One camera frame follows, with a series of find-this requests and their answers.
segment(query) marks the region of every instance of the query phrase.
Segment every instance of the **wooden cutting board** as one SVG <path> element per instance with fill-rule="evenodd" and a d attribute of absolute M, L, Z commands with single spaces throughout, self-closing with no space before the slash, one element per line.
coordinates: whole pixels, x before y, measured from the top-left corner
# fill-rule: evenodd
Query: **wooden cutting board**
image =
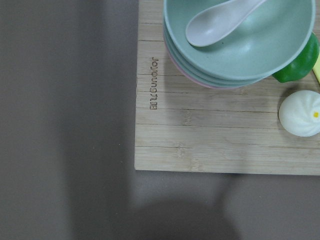
<path fill-rule="evenodd" d="M 267 77 L 233 90 L 202 87 L 171 62 L 162 10 L 162 0 L 139 1 L 135 169 L 320 175 L 320 134 L 294 136 L 278 119 L 291 93 L 320 92 L 314 73 L 288 83 Z"/>

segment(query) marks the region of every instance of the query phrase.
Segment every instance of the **engraved brand logo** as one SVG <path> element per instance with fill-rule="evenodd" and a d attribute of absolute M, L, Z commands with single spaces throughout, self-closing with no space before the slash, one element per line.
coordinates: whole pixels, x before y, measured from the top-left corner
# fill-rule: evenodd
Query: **engraved brand logo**
<path fill-rule="evenodd" d="M 151 64 L 151 87 L 150 87 L 150 110 L 157 110 L 158 107 L 158 94 L 157 93 L 157 86 L 158 86 L 158 61 L 159 59 L 156 59 L 152 57 L 152 64 Z"/>

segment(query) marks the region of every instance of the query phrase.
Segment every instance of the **wood grain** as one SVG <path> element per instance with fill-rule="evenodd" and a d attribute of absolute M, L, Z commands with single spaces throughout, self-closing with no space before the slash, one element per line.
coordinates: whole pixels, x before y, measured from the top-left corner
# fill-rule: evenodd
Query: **wood grain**
<path fill-rule="evenodd" d="M 319 37 L 319 1 L 316 6 Z M 314 73 L 287 83 L 269 76 L 236 89 L 200 86 L 166 52 L 162 8 L 162 0 L 139 1 L 135 169 L 320 175 L 320 134 L 294 136 L 278 119 L 285 97 L 320 92 Z"/>

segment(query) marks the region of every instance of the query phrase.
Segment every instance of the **light green bowl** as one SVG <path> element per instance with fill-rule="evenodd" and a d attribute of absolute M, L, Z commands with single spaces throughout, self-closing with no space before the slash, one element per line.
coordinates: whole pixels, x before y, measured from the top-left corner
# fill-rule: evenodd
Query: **light green bowl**
<path fill-rule="evenodd" d="M 314 27 L 315 0 L 268 0 L 235 31 L 207 47 L 191 46 L 190 19 L 225 0 L 164 0 L 164 20 L 175 47 L 196 69 L 227 80 L 265 78 L 292 62 Z"/>

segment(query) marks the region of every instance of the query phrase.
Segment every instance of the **green object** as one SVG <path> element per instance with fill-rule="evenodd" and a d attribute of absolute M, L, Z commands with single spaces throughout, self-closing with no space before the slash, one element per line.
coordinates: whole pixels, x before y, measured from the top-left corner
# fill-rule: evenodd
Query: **green object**
<path fill-rule="evenodd" d="M 312 33 L 302 52 L 287 66 L 272 76 L 280 83 L 297 81 L 312 70 L 319 56 L 319 40 Z"/>

